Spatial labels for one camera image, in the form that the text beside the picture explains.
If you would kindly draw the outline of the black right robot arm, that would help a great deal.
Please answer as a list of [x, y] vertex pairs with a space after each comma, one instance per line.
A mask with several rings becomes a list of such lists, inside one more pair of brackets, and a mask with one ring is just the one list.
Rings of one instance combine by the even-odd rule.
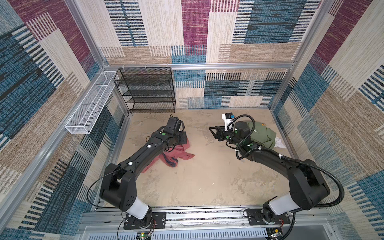
[[282, 215], [294, 210], [310, 210], [330, 194], [321, 171], [311, 160], [289, 161], [287, 157], [262, 146], [249, 136], [251, 128], [246, 122], [235, 123], [232, 130], [224, 126], [209, 128], [214, 138], [236, 146], [239, 157], [260, 163], [284, 176], [289, 181], [289, 192], [264, 204], [271, 215]]

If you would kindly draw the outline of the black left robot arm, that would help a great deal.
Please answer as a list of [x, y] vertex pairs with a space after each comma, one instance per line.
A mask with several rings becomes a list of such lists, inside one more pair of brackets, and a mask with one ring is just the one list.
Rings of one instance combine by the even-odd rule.
[[100, 198], [121, 211], [132, 207], [137, 198], [136, 179], [142, 171], [168, 148], [187, 143], [187, 133], [152, 133], [149, 140], [131, 157], [115, 165], [109, 164], [102, 180]]

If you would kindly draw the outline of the green cloth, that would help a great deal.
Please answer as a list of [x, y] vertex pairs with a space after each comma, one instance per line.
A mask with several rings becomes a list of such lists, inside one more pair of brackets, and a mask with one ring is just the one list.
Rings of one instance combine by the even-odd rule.
[[255, 122], [255, 129], [251, 134], [251, 139], [260, 145], [273, 149], [276, 145], [277, 133], [267, 127], [266, 124]]

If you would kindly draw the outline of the white cloth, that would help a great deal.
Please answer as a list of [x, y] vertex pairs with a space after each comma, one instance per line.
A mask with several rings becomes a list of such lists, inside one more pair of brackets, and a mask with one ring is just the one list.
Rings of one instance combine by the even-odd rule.
[[275, 137], [275, 146], [274, 148], [280, 148], [280, 149], [286, 149], [286, 145], [284, 144], [284, 141], [280, 139], [279, 137]]

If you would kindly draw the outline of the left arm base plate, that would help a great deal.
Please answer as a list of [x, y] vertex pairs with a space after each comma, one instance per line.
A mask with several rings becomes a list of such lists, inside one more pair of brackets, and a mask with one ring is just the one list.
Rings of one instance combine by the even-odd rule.
[[124, 230], [149, 230], [164, 229], [166, 225], [166, 212], [150, 212], [142, 220], [127, 214], [124, 222]]

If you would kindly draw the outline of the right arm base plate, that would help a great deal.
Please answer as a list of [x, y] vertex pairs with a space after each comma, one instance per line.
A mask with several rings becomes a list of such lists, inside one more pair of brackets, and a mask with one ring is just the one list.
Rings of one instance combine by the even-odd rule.
[[247, 208], [243, 211], [243, 216], [248, 219], [251, 226], [264, 226], [264, 225], [285, 225], [290, 224], [291, 220], [287, 213], [282, 215], [275, 215], [270, 210], [264, 209], [250, 209]]

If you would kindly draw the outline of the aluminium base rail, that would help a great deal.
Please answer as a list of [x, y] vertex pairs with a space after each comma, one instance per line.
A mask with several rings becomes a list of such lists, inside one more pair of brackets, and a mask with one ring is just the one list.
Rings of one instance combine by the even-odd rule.
[[118, 210], [85, 213], [77, 240], [265, 240], [282, 231], [289, 240], [340, 240], [338, 229], [326, 210], [314, 208], [284, 214], [275, 224], [248, 219], [261, 206], [198, 206], [153, 208], [156, 228], [134, 229], [131, 217]]

